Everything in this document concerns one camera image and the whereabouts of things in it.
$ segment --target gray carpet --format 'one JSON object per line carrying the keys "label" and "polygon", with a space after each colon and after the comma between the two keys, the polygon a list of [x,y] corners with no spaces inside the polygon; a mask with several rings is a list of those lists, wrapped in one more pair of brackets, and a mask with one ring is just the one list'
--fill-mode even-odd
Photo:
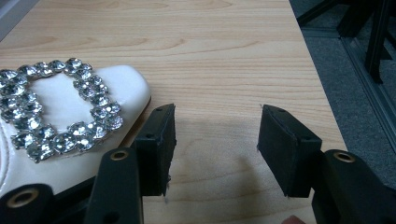
{"label": "gray carpet", "polygon": [[[320,0],[290,0],[296,17],[319,2]],[[305,27],[326,28],[335,32],[346,10],[347,6],[338,5]],[[396,35],[395,18],[391,18],[389,27],[389,31]],[[365,48],[370,31],[371,21],[368,21],[357,36]],[[341,40],[336,36],[314,37],[307,32],[303,34],[347,149],[366,161],[385,185],[396,189],[395,151],[375,116]],[[380,74],[384,87],[396,101],[396,49],[389,42],[385,46],[395,60],[381,61]]]}

